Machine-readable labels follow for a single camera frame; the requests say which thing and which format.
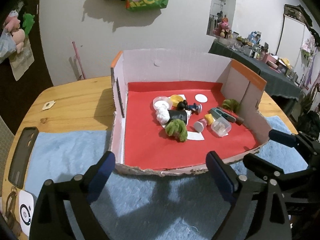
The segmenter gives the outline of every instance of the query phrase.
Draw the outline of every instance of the red mat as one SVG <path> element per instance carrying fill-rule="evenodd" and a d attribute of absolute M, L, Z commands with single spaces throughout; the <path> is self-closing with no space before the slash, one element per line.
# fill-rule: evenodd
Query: red mat
<path fill-rule="evenodd" d="M 125 128 L 125 164 L 141 169 L 166 170 L 205 163 L 209 151 L 216 151 L 225 159 L 260 145 L 252 132 L 243 125 L 232 123 L 229 135 L 218 137 L 210 126 L 204 129 L 204 140 L 178 142 L 169 138 L 156 119 L 153 99 L 158 96 L 184 94 L 189 105 L 199 104 L 196 94 L 204 94 L 208 101 L 201 103 L 203 110 L 192 114 L 188 131 L 195 131 L 194 122 L 202 119 L 212 107 L 221 105 L 221 83 L 211 82 L 134 82 L 128 84 L 128 105 Z"/>

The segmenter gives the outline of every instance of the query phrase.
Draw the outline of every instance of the white device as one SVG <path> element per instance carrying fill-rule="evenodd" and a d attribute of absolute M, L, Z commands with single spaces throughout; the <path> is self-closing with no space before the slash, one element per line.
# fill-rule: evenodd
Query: white device
<path fill-rule="evenodd" d="M 20 215 L 20 225 L 22 231 L 29 236 L 31 220 L 33 215 L 33 210 L 35 207 L 35 201 L 33 196 L 24 191 L 19 191 L 19 215 Z"/>

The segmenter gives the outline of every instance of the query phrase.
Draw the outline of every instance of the green fuzzy toy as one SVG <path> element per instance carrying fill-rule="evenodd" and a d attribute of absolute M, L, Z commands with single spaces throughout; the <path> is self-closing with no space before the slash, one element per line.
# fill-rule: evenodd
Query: green fuzzy toy
<path fill-rule="evenodd" d="M 33 20 L 35 16 L 31 15 L 29 13 L 25 13 L 23 15 L 23 24 L 22 27 L 24 29 L 24 33 L 26 36 L 29 35 L 31 28 L 33 27 L 33 24 L 35 23 L 35 21 Z"/>
<path fill-rule="evenodd" d="M 186 124 L 180 119 L 174 119 L 165 127 L 165 133 L 168 136 L 175 136 L 181 142 L 185 142 L 188 137 Z"/>
<path fill-rule="evenodd" d="M 222 107 L 234 113 L 237 113 L 240 109 L 240 104 L 235 99 L 223 100 Z"/>

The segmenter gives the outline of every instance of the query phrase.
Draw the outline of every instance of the metal bolt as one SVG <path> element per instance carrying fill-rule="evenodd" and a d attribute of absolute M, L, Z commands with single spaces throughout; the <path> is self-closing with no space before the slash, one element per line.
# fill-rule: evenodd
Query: metal bolt
<path fill-rule="evenodd" d="M 245 175 L 239 175 L 239 180 L 246 181 L 248 178 Z"/>
<path fill-rule="evenodd" d="M 275 185 L 277 185 L 277 181 L 275 179 L 271 179 L 270 180 L 270 184 L 275 186 Z"/>
<path fill-rule="evenodd" d="M 74 177 L 73 177 L 73 179 L 75 180 L 75 181 L 79 181 L 79 180 L 81 180 L 82 179 L 82 175 L 81 174 L 77 174 L 77 175 L 75 175 Z"/>
<path fill-rule="evenodd" d="M 44 182 L 44 184 L 45 184 L 46 186 L 49 186 L 49 185 L 51 185 L 52 182 L 53 182 L 52 179 L 47 179 L 47 180 Z"/>

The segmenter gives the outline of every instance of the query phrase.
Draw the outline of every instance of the blue cloth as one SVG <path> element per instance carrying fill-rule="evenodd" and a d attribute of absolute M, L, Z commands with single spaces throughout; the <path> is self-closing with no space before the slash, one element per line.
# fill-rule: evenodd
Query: blue cloth
<path fill-rule="evenodd" d="M 274 129 L 290 133 L 279 117 L 267 120 Z M 84 174 L 108 148 L 109 136 L 106 131 L 39 133 L 31 155 L 26 191 L 38 196 L 46 179 L 61 182 Z M 258 155 L 287 173 L 307 167 L 296 150 L 271 141 Z M 242 162 L 232 167 L 238 174 L 248 174 Z M 65 207 L 76 238 L 84 239 L 70 203 L 66 201 Z M 164 178 L 113 173 L 91 208 L 114 240 L 202 240 L 212 238 L 230 205 L 208 173 Z M 254 206 L 238 239 L 246 235 L 253 212 Z"/>

